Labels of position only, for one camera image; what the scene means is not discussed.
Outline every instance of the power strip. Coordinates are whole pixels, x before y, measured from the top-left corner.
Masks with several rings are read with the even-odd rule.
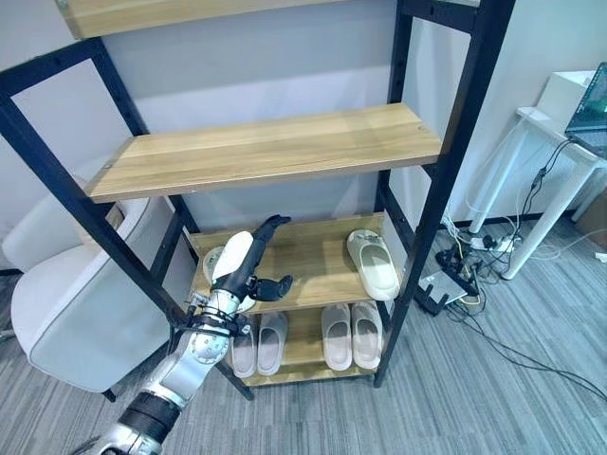
[[[491,252],[495,252],[495,253],[503,253],[503,252],[509,253],[514,248],[514,243],[511,241],[510,238],[505,237],[502,240],[500,240],[500,242],[497,246],[494,246],[493,248],[487,248],[487,247],[485,247],[485,244],[483,243],[483,239],[481,237],[473,237],[470,240],[470,246],[474,249],[479,249],[481,251],[491,251]]]

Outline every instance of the shelf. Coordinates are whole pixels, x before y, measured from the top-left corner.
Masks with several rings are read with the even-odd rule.
[[[285,312],[288,318],[283,366],[308,365],[324,366],[322,349],[322,308],[310,308]]]
[[[363,370],[353,365],[343,372],[335,372],[326,365],[300,365],[293,367],[281,367],[281,369],[272,376],[261,376],[254,374],[251,377],[243,379],[246,385],[256,386],[275,386],[278,384],[288,384],[302,381],[318,381],[322,379],[336,379],[338,377],[362,376],[373,374],[375,370]]]
[[[382,225],[383,213],[376,213],[279,227],[257,268],[257,275],[278,280],[290,273],[294,277],[293,286],[284,299],[259,301],[249,312],[300,310],[369,300],[348,255],[345,239],[352,230],[359,228],[380,233]],[[236,232],[238,230],[195,234],[193,246],[200,258],[204,258],[209,250],[224,245]],[[202,273],[202,260],[198,265],[193,287],[208,294],[210,284]]]
[[[95,202],[430,164],[441,142],[405,104],[130,138]]]
[[[76,38],[264,9],[339,1],[344,0],[56,0]]]

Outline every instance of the shelving unit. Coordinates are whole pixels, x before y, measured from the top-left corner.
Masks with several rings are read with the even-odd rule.
[[[75,36],[82,38],[329,1],[57,0],[57,3]],[[173,325],[184,315],[162,288],[162,281],[176,239],[187,229],[193,248],[202,255],[230,237],[230,232],[196,235],[198,227],[179,194],[379,171],[375,213],[281,227],[264,258],[260,276],[276,278],[290,272],[296,277],[286,299],[273,304],[258,303],[251,310],[253,313],[287,311],[290,329],[281,370],[270,377],[253,376],[243,382],[233,375],[227,363],[217,365],[248,399],[252,398],[249,386],[362,374],[373,374],[374,384],[379,387],[468,148],[513,6],[514,0],[483,0],[479,7],[444,1],[398,0],[387,106],[162,135],[149,135],[102,40],[90,38],[0,73],[0,133]],[[402,104],[414,17],[470,35],[464,70],[442,144]],[[124,144],[83,192],[11,97],[88,59],[97,68],[134,138]],[[244,170],[240,166],[243,160],[249,164]],[[414,230],[390,188],[390,169],[416,165],[423,166],[432,183],[419,226]],[[154,264],[148,269],[104,216],[111,206],[109,202],[162,195],[169,196],[175,214]],[[377,302],[386,340],[381,362],[375,372],[356,367],[346,372],[332,372],[322,361],[320,312],[330,303],[368,299],[354,265],[349,263],[344,239],[354,228],[380,230],[383,213],[387,213],[394,224],[408,256],[406,276],[392,314],[384,302]],[[206,290],[199,272],[194,286]]]
[[[345,372],[333,372],[324,363],[321,314],[324,306],[369,300],[359,274],[346,249],[346,237],[354,229],[380,233],[383,212],[339,220],[292,223],[276,232],[258,270],[260,277],[280,279],[285,273],[295,278],[288,295],[280,301],[259,301],[249,311],[257,315],[283,311],[288,319],[281,369],[273,376],[259,374],[244,380],[248,386],[276,385],[305,380],[372,374],[354,364]],[[195,234],[193,245],[199,257],[222,246],[237,231]],[[207,294],[211,284],[202,273],[194,276],[193,288]]]

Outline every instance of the white slipper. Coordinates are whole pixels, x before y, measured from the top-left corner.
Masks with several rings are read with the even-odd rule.
[[[248,319],[250,331],[231,342],[231,365],[237,377],[249,377],[257,368],[257,318]]]
[[[352,364],[350,308],[345,303],[322,310],[322,350],[331,370],[342,372]]]
[[[348,235],[347,245],[369,297],[384,301],[395,299],[398,276],[383,239],[372,230],[358,229]]]
[[[352,351],[356,364],[373,370],[379,365],[382,349],[381,317],[374,301],[361,301],[352,306]]]
[[[213,273],[215,271],[215,266],[217,265],[217,262],[219,261],[219,258],[221,257],[221,253],[223,252],[223,250],[224,250],[224,248],[222,246],[216,246],[215,248],[213,248],[211,251],[209,251],[207,253],[207,255],[205,256],[205,259],[203,259],[203,261],[202,261],[202,272],[203,272],[205,278],[207,279],[207,282],[209,282],[209,284],[212,284],[212,280],[216,280],[217,278],[219,278],[216,275],[213,275]],[[243,313],[247,310],[250,310],[255,305],[255,303],[256,303],[255,300],[253,300],[249,296],[246,296],[245,299],[242,301],[242,303],[240,305],[238,305],[237,312]]]
[[[285,350],[287,320],[284,313],[264,313],[259,328],[257,371],[272,376],[281,368]]]

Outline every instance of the metal shelf frame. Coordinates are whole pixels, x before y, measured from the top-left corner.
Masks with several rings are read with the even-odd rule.
[[[469,50],[438,162],[424,166],[431,178],[421,221],[413,230],[390,189],[390,170],[378,175],[376,211],[386,210],[407,251],[406,275],[390,315],[378,302],[386,343],[374,385],[379,387],[388,371],[396,341],[414,298],[440,220],[451,196],[455,178],[478,119],[483,100],[506,34],[515,0],[483,0],[479,7],[441,1],[398,0],[388,102],[401,102],[413,18],[451,27],[470,35]],[[91,60],[133,136],[148,134],[147,127],[122,83],[101,38],[91,38],[55,50],[0,73],[0,134],[28,164],[52,194],[83,225],[97,243],[164,313],[171,325],[184,317],[177,303],[162,287],[175,246],[183,233],[199,232],[180,195],[169,196],[175,208],[153,265],[148,269],[117,232],[105,221],[111,204],[95,204],[79,187],[11,99],[15,94],[51,78],[69,67]],[[247,399],[252,392],[222,362],[217,369]]]

